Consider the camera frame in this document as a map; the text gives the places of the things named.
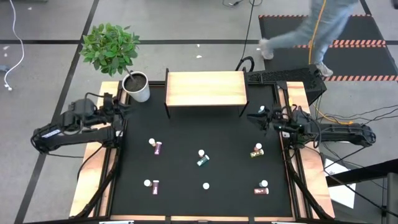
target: person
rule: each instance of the person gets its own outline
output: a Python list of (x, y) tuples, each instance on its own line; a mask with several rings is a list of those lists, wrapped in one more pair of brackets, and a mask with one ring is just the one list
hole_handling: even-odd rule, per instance
[[(312, 39), (315, 25), (323, 6), (324, 0), (312, 0), (310, 15), (300, 24), (300, 26), (286, 34), (273, 37), (269, 40), (259, 41), (261, 54), (266, 60), (274, 58), (274, 49), (288, 48), (295, 45), (307, 45)], [(354, 11), (354, 6), (358, 0), (325, 0), (321, 19), (315, 34), (312, 47), (311, 64), (315, 64), (321, 74), (329, 77), (333, 74), (323, 63), (323, 56), (330, 44), (342, 33), (349, 16)]]

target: green leaves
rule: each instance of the green leaves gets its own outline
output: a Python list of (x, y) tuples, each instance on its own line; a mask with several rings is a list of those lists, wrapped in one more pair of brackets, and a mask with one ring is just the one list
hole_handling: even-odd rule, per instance
[(113, 76), (123, 74), (127, 66), (133, 65), (139, 36), (125, 30), (130, 26), (112, 26), (110, 23), (93, 26), (89, 35), (83, 36), (83, 49), (79, 52), (84, 62), (92, 63), (95, 70)]

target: white pot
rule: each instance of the white pot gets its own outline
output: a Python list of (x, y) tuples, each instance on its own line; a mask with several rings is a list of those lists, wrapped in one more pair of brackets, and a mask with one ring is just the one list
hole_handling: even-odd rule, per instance
[(142, 73), (142, 72), (132, 72), (131, 73), (131, 75), (133, 75), (134, 76), (134, 74), (140, 74), (140, 75), (143, 75), (144, 77), (145, 77), (145, 79), (147, 80), (147, 82), (145, 83), (145, 86), (142, 88), (142, 89), (140, 89), (140, 90), (138, 90), (138, 91), (128, 91), (128, 90), (126, 90), (126, 88), (124, 87), (124, 83), (126, 82), (126, 80), (130, 77), (130, 75), (126, 75), (124, 78), (123, 78), (123, 81), (122, 81), (122, 87), (123, 87), (123, 90), (124, 91), (126, 91), (133, 99), (135, 99), (137, 102), (145, 102), (145, 101), (147, 101), (148, 99), (149, 99), (149, 97), (150, 97), (150, 92), (149, 92), (149, 84), (148, 84), (148, 77), (144, 74), (144, 73)]

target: white cable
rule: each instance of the white cable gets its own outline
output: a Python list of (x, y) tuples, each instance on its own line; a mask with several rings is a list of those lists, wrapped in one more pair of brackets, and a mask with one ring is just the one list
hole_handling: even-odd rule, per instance
[(23, 59), (25, 57), (24, 43), (22, 42), (21, 38), (19, 38), (18, 35), (15, 32), (15, 22), (17, 20), (17, 15), (16, 15), (17, 13), (15, 12), (15, 7), (14, 7), (14, 4), (12, 3), (12, 0), (10, 0), (10, 3), (11, 3), (12, 11), (14, 12), (14, 22), (12, 23), (12, 31), (14, 32), (14, 35), (18, 38), (19, 42), (21, 43), (22, 57), (21, 57), (21, 59), (19, 60), (19, 62), (16, 65), (14, 65), (10, 70), (8, 70), (6, 72), (6, 75), (4, 76), (4, 83), (5, 83), (4, 86), (6, 88), (8, 88), (8, 91), (11, 91), (12, 88), (8, 85), (7, 76), (14, 68), (16, 68), (23, 61)]

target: potted plant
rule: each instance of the potted plant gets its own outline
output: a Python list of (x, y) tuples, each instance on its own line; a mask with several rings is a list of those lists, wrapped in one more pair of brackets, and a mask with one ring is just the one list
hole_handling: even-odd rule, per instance
[(129, 28), (100, 24), (93, 26), (90, 35), (83, 36), (84, 44), (80, 54), (84, 62), (94, 65), (95, 70), (101, 70), (111, 77), (118, 72), (128, 74), (123, 78), (123, 89), (136, 101), (145, 102), (150, 97), (148, 78), (142, 72), (133, 72), (127, 69), (132, 60), (138, 56), (136, 49), (139, 36), (126, 32)]

